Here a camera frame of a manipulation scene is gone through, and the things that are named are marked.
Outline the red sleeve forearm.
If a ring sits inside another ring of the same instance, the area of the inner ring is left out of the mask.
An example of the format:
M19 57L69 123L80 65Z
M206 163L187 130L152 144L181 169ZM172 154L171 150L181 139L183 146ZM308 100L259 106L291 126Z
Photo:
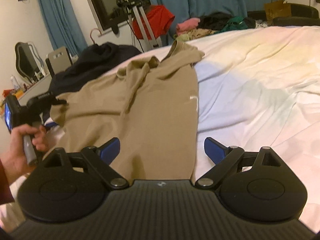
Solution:
M7 176L2 162L0 162L0 205L11 203L14 198L11 194Z

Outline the person's left hand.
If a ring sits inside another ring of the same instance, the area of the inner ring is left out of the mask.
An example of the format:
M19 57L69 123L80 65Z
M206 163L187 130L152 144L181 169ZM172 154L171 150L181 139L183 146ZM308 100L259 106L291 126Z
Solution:
M32 145L35 146L38 151L46 153L48 151L46 134L46 129L42 125L36 128L24 124L12 129L9 149L1 153L1 163L9 185L21 176L35 170L35 166L29 166L27 164L23 147L23 137L25 135L33 135Z

